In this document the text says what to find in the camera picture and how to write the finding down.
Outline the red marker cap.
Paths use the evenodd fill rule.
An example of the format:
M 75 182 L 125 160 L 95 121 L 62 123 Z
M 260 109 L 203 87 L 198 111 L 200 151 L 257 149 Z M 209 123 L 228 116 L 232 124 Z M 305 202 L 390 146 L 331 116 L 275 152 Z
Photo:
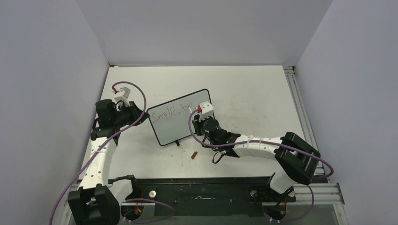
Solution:
M 195 151 L 192 155 L 191 155 L 191 159 L 194 159 L 197 156 L 198 152 Z

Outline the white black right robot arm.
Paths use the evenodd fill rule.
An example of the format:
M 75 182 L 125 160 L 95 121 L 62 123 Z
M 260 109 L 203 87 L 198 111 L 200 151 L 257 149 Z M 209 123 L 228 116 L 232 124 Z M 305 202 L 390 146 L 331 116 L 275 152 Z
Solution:
M 199 142 L 221 157 L 256 157 L 276 161 L 280 169 L 274 171 L 265 188 L 268 199 L 279 200 L 293 185 L 309 185 L 313 181 L 321 154 L 293 132 L 282 137 L 258 138 L 222 129 L 213 117 L 200 120 L 195 115 L 190 131 L 203 136 Z

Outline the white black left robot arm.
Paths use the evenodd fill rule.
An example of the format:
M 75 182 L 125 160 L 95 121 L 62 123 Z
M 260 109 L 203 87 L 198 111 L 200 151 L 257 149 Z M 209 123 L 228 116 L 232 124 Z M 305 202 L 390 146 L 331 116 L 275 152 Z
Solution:
M 133 185 L 133 175 L 117 178 L 109 184 L 112 157 L 122 128 L 143 123 L 149 114 L 133 101 L 117 106 L 113 100 L 105 99 L 95 106 L 98 117 L 91 133 L 90 159 L 77 190 L 68 195 L 68 204 L 77 225 L 116 225 L 122 203 L 125 199 L 136 201 L 140 189 Z

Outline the black framed whiteboard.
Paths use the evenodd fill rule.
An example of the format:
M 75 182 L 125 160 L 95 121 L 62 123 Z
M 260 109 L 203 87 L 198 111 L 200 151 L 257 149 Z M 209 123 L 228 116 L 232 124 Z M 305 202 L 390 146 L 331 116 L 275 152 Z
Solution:
M 211 102 L 210 93 L 201 89 L 148 108 L 146 112 L 158 144 L 166 146 L 189 137 L 189 107 L 195 110 L 205 101 Z

